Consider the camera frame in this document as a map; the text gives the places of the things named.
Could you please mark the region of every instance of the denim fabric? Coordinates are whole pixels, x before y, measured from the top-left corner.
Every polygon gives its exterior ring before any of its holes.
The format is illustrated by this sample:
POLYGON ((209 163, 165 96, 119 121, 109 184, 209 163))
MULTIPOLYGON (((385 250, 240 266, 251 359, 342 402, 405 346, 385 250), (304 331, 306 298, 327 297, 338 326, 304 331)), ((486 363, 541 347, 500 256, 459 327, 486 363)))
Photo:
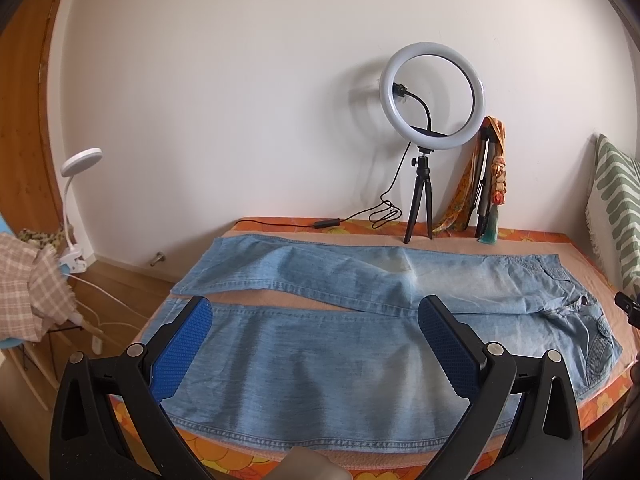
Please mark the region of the denim fabric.
MULTIPOLYGON (((270 288, 350 312, 214 304, 212 329, 177 393, 175 424, 242 446, 425 452, 468 405, 417 326, 438 294, 485 341, 514 354, 561 351, 578 400, 620 355, 597 300, 557 256, 466 256, 246 235, 220 238, 175 294, 270 288)), ((185 300, 169 298, 148 340, 185 300)), ((496 433, 517 404, 511 396, 496 433)))

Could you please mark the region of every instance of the pillow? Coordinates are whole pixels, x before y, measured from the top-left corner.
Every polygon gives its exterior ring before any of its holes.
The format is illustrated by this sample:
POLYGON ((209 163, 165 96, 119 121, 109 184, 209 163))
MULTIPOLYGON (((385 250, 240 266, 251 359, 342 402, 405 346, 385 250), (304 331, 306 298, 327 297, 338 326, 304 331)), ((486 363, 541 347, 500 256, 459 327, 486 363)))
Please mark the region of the pillow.
POLYGON ((640 294, 640 163, 601 135, 587 224, 594 252, 619 290, 640 294))

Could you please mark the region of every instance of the blue denim jeans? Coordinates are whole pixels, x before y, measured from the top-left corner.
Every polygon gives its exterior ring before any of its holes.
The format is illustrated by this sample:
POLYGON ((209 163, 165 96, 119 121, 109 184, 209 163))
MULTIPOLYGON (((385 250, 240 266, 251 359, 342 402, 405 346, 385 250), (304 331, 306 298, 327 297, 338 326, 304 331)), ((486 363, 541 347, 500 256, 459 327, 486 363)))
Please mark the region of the blue denim jeans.
MULTIPOLYGON (((260 235, 219 238, 172 291, 266 288, 349 311, 213 304, 213 326, 177 393, 175 424, 242 446, 369 452, 439 447, 465 411, 417 325, 437 294, 485 342, 564 356, 580 401, 620 355, 598 301, 557 256, 467 256, 331 246, 260 235)), ((186 300, 169 298, 148 340, 186 300)), ((496 433, 513 418, 516 396, 496 433)))

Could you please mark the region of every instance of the plaid cloth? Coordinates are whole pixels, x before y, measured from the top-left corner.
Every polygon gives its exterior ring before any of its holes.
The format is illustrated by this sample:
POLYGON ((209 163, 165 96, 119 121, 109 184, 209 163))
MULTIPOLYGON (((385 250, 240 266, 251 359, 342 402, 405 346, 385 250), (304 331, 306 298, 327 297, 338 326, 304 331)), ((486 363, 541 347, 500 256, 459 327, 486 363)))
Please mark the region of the plaid cloth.
POLYGON ((76 309, 51 246, 37 249, 0 233, 0 340, 39 341, 76 309))

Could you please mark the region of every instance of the blue textured pad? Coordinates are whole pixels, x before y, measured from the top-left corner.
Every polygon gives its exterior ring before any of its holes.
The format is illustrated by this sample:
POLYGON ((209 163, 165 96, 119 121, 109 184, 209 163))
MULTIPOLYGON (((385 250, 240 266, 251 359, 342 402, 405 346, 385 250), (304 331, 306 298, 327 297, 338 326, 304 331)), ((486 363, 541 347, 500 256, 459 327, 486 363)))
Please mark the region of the blue textured pad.
POLYGON ((418 326, 456 394, 473 402, 480 391, 479 365, 429 298, 418 307, 418 326))
POLYGON ((149 389, 156 402, 174 396, 212 321, 211 304, 202 298, 153 364, 149 389))

